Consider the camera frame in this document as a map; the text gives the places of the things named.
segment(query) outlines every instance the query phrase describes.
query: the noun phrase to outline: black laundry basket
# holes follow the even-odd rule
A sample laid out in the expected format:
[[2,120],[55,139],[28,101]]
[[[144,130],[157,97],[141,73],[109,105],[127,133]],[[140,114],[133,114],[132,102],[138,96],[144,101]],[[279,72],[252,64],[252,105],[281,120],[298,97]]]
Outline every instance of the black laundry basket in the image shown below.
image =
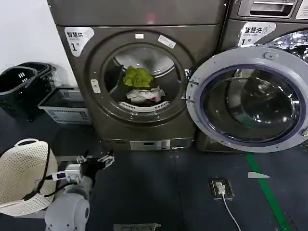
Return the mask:
[[11,67],[0,75],[0,107],[18,121],[32,121],[41,110],[38,104],[52,90],[54,68],[28,62]]

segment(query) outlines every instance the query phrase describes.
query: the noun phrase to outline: front-loading washing machine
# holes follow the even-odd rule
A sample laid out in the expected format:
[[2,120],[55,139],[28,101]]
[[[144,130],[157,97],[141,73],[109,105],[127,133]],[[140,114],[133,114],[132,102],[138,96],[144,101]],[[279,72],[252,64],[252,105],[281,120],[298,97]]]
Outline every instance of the front-loading washing machine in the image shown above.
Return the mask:
[[[191,73],[217,48],[224,0],[50,0],[80,91],[102,141],[115,150],[189,147]],[[133,103],[129,67],[153,77],[160,101]]]
[[307,140],[307,9],[307,0],[230,2],[222,52],[187,90],[199,150],[275,152]]

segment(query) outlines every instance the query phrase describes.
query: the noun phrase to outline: white wall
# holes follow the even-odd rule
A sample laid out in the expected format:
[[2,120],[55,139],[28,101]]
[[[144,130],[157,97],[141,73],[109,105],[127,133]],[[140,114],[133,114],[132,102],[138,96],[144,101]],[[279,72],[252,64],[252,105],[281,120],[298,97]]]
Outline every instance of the white wall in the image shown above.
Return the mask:
[[60,84],[77,86],[46,0],[2,0],[0,72],[29,61],[54,65]]

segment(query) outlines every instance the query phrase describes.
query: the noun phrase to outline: white plastic basket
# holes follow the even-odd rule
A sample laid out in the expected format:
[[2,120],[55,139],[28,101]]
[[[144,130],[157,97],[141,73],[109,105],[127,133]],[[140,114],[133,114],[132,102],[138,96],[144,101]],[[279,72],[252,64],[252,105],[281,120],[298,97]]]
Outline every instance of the white plastic basket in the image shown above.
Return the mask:
[[[23,216],[48,207],[56,182],[46,180],[39,193],[28,200],[24,196],[37,188],[46,166],[48,144],[36,139],[24,139],[7,150],[0,158],[0,212],[10,216]],[[47,176],[58,170],[57,160],[50,150]]]

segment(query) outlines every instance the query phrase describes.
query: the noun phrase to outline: gray plastic basket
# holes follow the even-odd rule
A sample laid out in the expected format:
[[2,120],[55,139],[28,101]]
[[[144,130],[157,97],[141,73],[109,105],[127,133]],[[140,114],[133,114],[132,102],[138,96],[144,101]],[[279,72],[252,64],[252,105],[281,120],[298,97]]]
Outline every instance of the gray plastic basket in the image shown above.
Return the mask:
[[57,87],[38,105],[60,124],[91,124],[78,88]]

